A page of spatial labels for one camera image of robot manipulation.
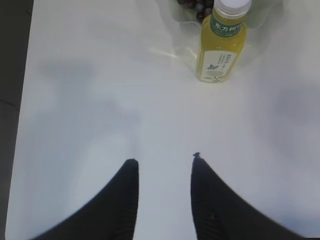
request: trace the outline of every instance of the grape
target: grape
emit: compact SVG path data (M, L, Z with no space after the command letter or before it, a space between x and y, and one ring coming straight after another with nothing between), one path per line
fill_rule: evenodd
M207 8L213 8L214 7L214 0L205 0L205 5Z
M195 18L199 21L199 23L202 23L202 21L204 20L205 18L205 15L203 12L198 12L195 16Z
M186 6L187 6L187 8L189 8L189 9L194 9L194 8L195 8L195 5L194 5L193 2L187 3Z
M212 13L212 8L208 7L204 10L204 16L209 16Z
M205 10L205 6L201 3L197 3L195 5L195 9L198 11L198 12L203 12Z

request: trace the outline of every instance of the table surface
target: table surface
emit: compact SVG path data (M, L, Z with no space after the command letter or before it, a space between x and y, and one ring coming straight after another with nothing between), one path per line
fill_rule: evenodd
M194 240L194 152L264 214L319 237L318 9L274 7L230 79L208 84L192 72L199 29L165 0L36 0L6 239L53 227L136 158L134 239Z

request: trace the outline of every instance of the bottle label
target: bottle label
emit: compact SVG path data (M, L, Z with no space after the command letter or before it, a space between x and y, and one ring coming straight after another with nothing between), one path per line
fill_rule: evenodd
M208 83L221 83L237 54L231 51L204 52L200 80Z
M242 21L234 25L224 25L215 18L214 14L211 15L210 27L212 31L219 37L233 37L240 32L243 24L244 22Z

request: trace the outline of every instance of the white bottle cap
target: white bottle cap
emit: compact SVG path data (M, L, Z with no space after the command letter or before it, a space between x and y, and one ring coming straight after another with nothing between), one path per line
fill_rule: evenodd
M249 11L252 0L215 0L214 9L225 19L242 18Z

